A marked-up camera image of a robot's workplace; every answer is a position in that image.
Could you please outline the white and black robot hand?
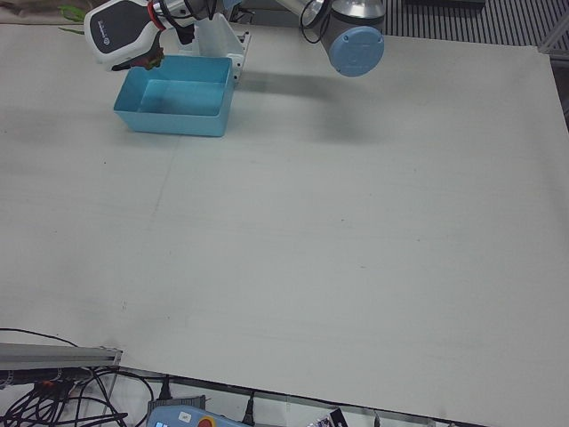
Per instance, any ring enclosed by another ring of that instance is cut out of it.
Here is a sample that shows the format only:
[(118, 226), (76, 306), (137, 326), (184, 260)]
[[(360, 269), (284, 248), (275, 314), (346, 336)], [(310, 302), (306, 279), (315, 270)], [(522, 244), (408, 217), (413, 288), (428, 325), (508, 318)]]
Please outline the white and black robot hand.
[(107, 71), (158, 67), (165, 26), (150, 1), (108, 1), (84, 17), (84, 36), (96, 61)]

